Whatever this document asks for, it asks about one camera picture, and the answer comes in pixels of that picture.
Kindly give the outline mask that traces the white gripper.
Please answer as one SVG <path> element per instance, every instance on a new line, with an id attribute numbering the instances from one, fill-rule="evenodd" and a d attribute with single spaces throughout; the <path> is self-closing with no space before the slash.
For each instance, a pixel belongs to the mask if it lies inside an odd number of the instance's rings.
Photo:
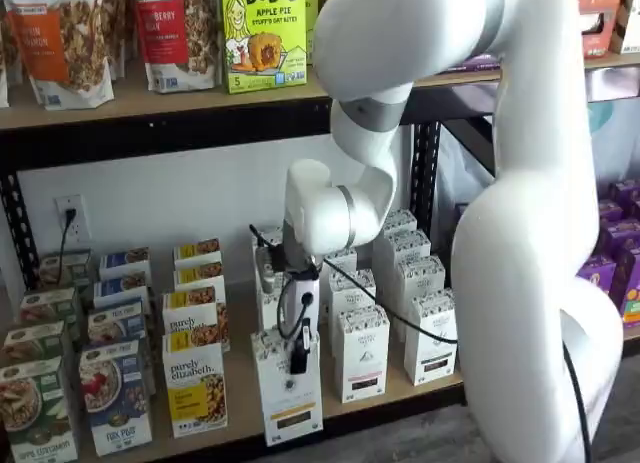
<path id="1" fill-rule="evenodd" d="M 311 303 L 303 304 L 303 296 L 311 294 Z M 298 321 L 302 310 L 304 316 L 301 329 L 293 340 L 290 355 L 290 374 L 300 375 L 307 371 L 307 360 L 311 352 L 312 333 L 318 329 L 320 309 L 320 281 L 302 280 L 296 281 L 290 278 L 287 281 L 287 333 L 291 333 Z"/>

